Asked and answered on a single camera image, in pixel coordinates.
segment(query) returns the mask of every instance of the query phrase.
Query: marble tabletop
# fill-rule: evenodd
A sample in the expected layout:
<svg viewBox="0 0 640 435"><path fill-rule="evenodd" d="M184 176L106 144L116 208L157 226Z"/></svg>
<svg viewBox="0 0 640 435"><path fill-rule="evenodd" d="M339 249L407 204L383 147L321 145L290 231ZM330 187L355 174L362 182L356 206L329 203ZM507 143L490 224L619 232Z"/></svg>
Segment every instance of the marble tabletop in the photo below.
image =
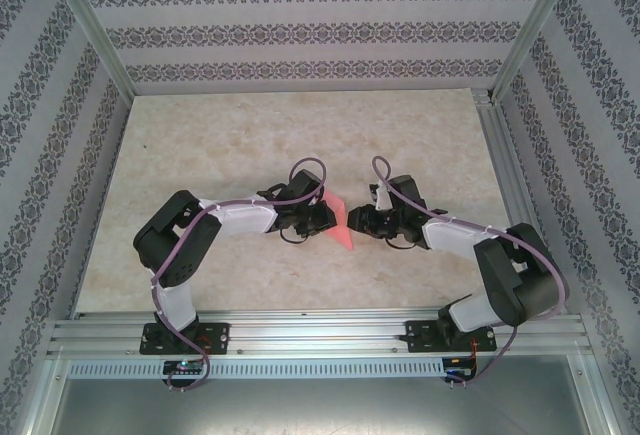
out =
<svg viewBox="0 0 640 435"><path fill-rule="evenodd" d="M350 210L371 203L376 154L394 176L412 175L431 208L508 223L470 90L137 97L77 310L153 310L132 241L177 190L247 197L315 156ZM481 287L469 261L352 238L353 252L323 234L301 245L277 233L214 242L191 279L196 309L439 307Z"/></svg>

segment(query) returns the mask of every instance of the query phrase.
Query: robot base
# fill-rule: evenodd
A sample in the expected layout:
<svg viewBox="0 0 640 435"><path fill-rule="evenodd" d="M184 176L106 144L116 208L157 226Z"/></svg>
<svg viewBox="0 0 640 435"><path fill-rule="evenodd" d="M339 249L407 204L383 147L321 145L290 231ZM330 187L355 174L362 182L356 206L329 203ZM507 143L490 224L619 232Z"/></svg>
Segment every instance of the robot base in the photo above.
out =
<svg viewBox="0 0 640 435"><path fill-rule="evenodd" d="M192 325L181 333L209 355L227 354L230 327L228 323L194 322ZM140 342L141 355L195 355L197 353L167 330L163 323L147 323L144 326Z"/></svg>
<svg viewBox="0 0 640 435"><path fill-rule="evenodd" d="M404 326L407 334L399 338L407 342L409 353L468 352L474 342L478 352L495 352L497 349L491 327L460 333L454 340L447 342L437 320L409 320Z"/></svg>

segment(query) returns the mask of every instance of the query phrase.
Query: metal panel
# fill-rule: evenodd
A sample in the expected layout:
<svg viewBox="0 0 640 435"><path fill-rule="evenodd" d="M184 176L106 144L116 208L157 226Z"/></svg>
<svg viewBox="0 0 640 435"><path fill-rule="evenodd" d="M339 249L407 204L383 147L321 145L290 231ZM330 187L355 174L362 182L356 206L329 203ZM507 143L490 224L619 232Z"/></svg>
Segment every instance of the metal panel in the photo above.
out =
<svg viewBox="0 0 640 435"><path fill-rule="evenodd" d="M151 380L67 387L56 434L588 433L565 357L505 359L467 390L434 378L215 380L185 394Z"/></svg>

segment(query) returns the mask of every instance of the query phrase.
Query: perforated metal strip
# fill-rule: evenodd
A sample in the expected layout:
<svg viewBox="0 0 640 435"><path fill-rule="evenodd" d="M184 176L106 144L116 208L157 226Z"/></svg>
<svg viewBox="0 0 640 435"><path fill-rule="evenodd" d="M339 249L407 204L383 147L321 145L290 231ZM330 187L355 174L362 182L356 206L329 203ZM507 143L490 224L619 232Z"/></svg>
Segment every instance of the perforated metal strip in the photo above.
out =
<svg viewBox="0 0 640 435"><path fill-rule="evenodd" d="M160 360L74 361L68 378L75 380L145 380L162 377ZM215 360L210 378L308 379L441 377L441 358L394 358L362 360ZM177 376L177 378L197 376Z"/></svg>

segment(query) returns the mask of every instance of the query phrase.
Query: pink object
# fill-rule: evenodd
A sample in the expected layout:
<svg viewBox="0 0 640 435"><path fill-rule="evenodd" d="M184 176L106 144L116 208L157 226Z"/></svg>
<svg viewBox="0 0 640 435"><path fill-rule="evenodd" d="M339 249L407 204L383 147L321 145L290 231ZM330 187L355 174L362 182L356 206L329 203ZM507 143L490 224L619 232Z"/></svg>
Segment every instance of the pink object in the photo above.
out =
<svg viewBox="0 0 640 435"><path fill-rule="evenodd" d="M327 202L327 206L336 216L336 226L331 227L325 233L347 247L348 250L353 250L351 231L347 228L347 209L344 206L344 202L326 188L322 199Z"/></svg>

